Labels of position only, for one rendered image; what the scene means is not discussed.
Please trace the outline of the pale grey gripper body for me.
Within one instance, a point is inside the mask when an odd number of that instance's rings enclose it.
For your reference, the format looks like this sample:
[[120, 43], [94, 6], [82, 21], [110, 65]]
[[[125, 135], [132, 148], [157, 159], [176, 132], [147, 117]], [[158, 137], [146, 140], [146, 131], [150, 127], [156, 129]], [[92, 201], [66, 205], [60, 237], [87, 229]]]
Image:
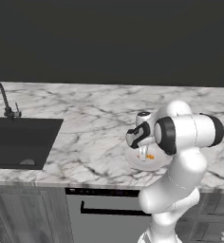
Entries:
[[143, 145], [139, 148], [139, 159], [141, 161], [146, 161], [147, 151], [148, 151], [147, 145]]

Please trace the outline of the white round plate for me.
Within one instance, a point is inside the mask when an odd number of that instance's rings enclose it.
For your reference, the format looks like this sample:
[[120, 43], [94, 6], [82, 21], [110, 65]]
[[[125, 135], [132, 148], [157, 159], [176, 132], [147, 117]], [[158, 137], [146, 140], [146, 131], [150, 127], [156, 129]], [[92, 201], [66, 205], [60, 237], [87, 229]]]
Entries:
[[157, 171], [159, 168], [167, 165], [171, 160], [171, 157], [166, 155], [155, 143], [148, 145], [147, 151], [147, 154], [153, 155], [154, 159], [141, 161], [137, 157], [138, 154], [139, 148], [128, 148], [125, 151], [125, 159], [133, 169], [142, 171]]

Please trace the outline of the grey wooden drawer front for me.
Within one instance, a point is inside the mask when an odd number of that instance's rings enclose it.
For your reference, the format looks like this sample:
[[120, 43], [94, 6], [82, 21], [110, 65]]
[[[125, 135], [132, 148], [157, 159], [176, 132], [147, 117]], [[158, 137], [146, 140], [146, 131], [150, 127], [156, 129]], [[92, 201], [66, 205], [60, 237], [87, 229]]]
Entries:
[[188, 239], [195, 242], [224, 243], [220, 239], [221, 232], [224, 232], [224, 222], [197, 221]]
[[224, 194], [202, 194], [198, 216], [224, 218]]

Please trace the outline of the grey dishwasher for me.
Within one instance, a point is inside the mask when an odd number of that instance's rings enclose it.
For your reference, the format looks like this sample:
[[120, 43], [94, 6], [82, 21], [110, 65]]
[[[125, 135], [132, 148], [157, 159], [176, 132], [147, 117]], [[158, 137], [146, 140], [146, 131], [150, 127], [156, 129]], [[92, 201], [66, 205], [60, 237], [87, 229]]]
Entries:
[[66, 188], [74, 243], [137, 243], [150, 216], [86, 215], [85, 208], [141, 211], [138, 190]]

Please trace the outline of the black sink basin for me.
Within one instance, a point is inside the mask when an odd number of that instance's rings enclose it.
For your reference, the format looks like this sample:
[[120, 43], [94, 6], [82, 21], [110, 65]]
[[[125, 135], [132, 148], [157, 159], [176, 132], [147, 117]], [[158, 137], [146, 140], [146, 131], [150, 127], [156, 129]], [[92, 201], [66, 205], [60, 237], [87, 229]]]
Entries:
[[63, 121], [0, 118], [0, 169], [42, 170]]

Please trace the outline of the grey wooden cupboard door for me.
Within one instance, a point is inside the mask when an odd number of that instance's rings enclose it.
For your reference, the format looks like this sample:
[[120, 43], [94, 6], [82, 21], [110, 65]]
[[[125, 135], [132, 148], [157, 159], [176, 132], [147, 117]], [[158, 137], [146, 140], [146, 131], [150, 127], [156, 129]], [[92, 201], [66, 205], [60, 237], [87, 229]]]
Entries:
[[0, 186], [0, 243], [73, 243], [65, 190]]

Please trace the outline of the black curved tap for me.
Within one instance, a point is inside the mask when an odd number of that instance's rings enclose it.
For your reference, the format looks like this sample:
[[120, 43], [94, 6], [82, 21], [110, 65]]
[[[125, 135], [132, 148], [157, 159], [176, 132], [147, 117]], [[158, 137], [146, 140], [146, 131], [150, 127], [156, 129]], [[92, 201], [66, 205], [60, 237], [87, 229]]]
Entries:
[[6, 96], [6, 91], [4, 89], [4, 87], [2, 86], [2, 84], [0, 83], [0, 91], [3, 97], [3, 101], [5, 104], [5, 112], [4, 112], [4, 116], [8, 119], [10, 119], [11, 121], [13, 121], [15, 118], [21, 118], [22, 117], [22, 112], [19, 110], [18, 104], [16, 104], [16, 110], [13, 111], [11, 109], [11, 107], [9, 106], [9, 102]]

